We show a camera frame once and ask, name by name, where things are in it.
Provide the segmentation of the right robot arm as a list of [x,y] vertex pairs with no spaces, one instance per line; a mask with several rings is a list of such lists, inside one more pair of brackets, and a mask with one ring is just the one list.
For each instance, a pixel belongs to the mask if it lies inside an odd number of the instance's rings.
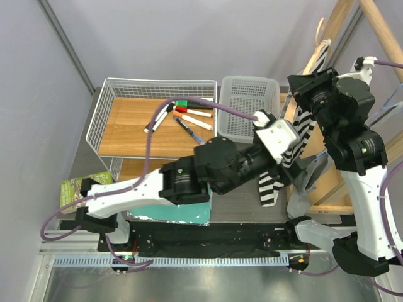
[[381,136],[366,126],[375,103],[369,85],[341,77],[330,68],[313,75],[290,75],[297,104],[313,115],[324,145],[344,179],[354,209],[356,231],[346,233],[302,216],[287,222],[285,243],[304,243],[333,255],[344,272],[376,277],[402,262],[402,240],[387,192],[392,173]]

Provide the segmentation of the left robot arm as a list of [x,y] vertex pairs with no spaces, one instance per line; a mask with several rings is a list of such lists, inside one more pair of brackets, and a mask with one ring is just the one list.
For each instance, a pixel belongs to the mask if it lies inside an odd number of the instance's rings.
[[226,194],[264,172],[289,184],[301,171],[288,172],[284,153],[299,137],[257,140],[243,150],[225,137],[215,137],[197,146],[192,156],[164,164],[144,178],[114,184],[98,184],[85,179],[81,189],[86,204],[76,211],[75,221],[82,229],[108,236],[121,251],[134,243],[130,225],[119,213],[146,206],[186,206],[207,203],[212,193]]

